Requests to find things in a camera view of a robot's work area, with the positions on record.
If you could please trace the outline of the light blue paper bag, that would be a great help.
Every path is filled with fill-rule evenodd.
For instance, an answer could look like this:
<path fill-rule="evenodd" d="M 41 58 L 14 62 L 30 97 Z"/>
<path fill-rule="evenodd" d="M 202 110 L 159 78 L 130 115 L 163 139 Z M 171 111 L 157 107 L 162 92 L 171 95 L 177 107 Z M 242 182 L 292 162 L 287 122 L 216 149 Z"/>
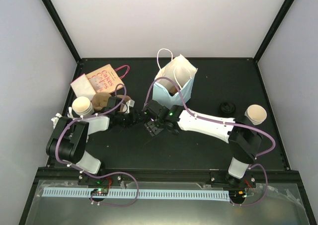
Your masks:
<path fill-rule="evenodd" d="M 152 99 L 169 109 L 173 105 L 182 106 L 191 98 L 198 69 L 183 55 L 174 57 L 171 50 L 165 48 L 159 50 L 159 52 L 161 51 L 168 51 L 171 59 L 162 67 L 159 64 L 159 56 L 157 56 L 159 71 L 155 77 Z"/>

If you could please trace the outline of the brown pulp cup carrier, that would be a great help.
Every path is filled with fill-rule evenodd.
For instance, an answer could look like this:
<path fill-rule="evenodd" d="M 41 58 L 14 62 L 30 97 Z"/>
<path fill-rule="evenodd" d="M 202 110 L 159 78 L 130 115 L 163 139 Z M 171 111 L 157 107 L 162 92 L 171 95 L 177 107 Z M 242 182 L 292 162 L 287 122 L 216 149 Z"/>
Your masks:
<path fill-rule="evenodd" d="M 174 96 L 175 94 L 178 93 L 178 91 L 181 91 L 182 88 L 180 88 L 179 86 L 175 87 L 173 86 L 170 90 L 169 90 L 169 94 L 170 96 Z"/>

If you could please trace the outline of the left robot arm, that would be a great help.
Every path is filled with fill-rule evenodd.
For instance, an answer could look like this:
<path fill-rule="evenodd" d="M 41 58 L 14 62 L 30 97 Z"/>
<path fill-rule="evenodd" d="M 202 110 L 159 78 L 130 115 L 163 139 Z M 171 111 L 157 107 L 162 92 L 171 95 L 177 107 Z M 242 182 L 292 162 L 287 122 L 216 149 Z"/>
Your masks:
<path fill-rule="evenodd" d="M 102 112 L 106 115 L 88 114 L 70 118 L 57 114 L 52 121 L 54 129 L 46 146 L 46 154 L 58 158 L 68 165 L 75 165 L 81 171 L 96 175 L 102 162 L 90 155 L 86 143 L 91 134 L 103 132 L 114 126 L 129 127 L 139 121 L 139 113 L 133 109 L 135 102 L 126 97 L 110 97 Z"/>

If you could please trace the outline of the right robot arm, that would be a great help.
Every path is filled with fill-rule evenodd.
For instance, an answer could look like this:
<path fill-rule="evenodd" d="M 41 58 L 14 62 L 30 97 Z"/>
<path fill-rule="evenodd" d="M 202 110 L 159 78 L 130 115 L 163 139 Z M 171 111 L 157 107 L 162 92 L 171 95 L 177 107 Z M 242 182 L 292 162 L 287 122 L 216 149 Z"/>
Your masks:
<path fill-rule="evenodd" d="M 143 113 L 148 116 L 156 132 L 166 129 L 177 135 L 180 130 L 192 131 L 229 144 L 233 158 L 228 175 L 235 179 L 244 177 L 246 170 L 253 164 L 262 141 L 261 133 L 256 131 L 245 116 L 236 122 L 235 118 L 209 116 L 180 105 L 169 109 L 155 100 L 144 106 Z"/>

